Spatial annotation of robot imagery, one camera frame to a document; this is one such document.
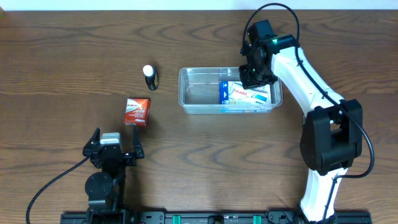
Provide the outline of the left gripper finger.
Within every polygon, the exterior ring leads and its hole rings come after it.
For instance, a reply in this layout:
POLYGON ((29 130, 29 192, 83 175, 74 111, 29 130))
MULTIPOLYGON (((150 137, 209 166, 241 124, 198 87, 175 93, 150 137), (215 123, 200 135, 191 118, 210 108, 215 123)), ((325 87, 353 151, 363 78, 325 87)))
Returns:
POLYGON ((84 146, 84 151, 95 151, 100 145, 100 128, 96 128, 92 137, 84 146))
POLYGON ((132 147, 135 152, 141 150, 141 141, 139 139, 137 126, 133 126, 132 147))

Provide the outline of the white Panadol box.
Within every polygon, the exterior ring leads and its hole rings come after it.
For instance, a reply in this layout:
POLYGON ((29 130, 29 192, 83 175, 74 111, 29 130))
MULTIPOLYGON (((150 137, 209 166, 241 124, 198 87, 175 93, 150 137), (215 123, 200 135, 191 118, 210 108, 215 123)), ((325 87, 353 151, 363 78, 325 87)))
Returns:
POLYGON ((269 86, 244 89, 239 82, 228 82, 229 105, 268 105, 271 104, 269 86))

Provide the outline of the blue fever patch box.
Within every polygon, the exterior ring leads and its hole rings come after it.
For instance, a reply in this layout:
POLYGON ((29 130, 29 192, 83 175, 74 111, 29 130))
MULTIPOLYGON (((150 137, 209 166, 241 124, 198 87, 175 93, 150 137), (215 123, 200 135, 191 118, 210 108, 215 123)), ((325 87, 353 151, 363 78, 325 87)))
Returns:
POLYGON ((220 104, 225 106, 226 110, 230 111, 237 111, 238 113, 244 113, 245 111, 265 111, 271 108, 272 104, 272 99, 271 99, 271 104, 268 105, 229 105, 228 104, 228 82, 220 82, 219 85, 219 98, 220 98, 220 104))

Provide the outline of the red medicine box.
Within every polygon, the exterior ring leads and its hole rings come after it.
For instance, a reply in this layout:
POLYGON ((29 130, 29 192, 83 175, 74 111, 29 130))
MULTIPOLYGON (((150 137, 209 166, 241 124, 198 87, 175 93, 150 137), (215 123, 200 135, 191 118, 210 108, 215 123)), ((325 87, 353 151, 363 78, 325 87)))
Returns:
POLYGON ((124 116, 125 125, 147 126, 150 99, 128 98, 124 116))

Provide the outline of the clear plastic container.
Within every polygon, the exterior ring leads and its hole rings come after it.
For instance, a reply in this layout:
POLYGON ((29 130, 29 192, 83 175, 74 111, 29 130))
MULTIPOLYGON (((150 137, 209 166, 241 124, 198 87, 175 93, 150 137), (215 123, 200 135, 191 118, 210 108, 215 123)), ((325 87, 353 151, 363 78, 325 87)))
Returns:
MULTIPOLYGON (((237 67, 191 67, 182 68, 179 73, 179 103, 188 114, 240 114, 226 110, 220 104, 220 82, 241 82, 237 67)), ((276 81, 268 85, 271 89, 271 108, 265 111, 244 113, 269 113, 282 104, 282 84, 276 81)))

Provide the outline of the dark bottle white cap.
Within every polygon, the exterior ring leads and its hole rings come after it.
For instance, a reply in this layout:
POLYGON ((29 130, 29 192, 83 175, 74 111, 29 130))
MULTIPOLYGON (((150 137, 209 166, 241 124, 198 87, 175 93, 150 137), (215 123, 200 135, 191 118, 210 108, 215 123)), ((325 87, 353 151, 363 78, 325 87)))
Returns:
POLYGON ((149 90, 155 91, 158 89, 159 79, 155 68, 152 65, 145 65, 142 71, 149 90))

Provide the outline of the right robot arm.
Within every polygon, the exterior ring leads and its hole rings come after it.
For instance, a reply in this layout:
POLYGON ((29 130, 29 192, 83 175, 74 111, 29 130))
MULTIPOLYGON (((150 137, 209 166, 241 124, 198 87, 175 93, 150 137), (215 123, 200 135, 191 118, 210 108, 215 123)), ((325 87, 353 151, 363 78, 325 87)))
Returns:
POLYGON ((305 58, 293 35, 251 34, 243 40, 240 66, 245 88, 281 80, 303 111, 300 153, 308 167, 301 199, 305 223, 332 223, 333 204, 342 179, 362 152, 363 110, 357 100, 345 100, 330 88, 305 58))

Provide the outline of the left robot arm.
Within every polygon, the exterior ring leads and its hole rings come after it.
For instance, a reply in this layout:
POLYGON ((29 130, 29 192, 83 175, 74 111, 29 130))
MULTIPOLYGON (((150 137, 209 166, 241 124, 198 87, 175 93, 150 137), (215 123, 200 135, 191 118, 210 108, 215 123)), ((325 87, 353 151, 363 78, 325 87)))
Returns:
POLYGON ((119 133, 100 133, 96 129, 90 140, 83 147, 83 155, 99 172, 92 174, 85 183, 88 195, 90 220, 122 216, 126 221, 124 208, 124 189, 126 168, 135 166, 138 159, 144 158, 144 150, 139 139, 137 127, 132 132, 132 152, 122 152, 119 133))

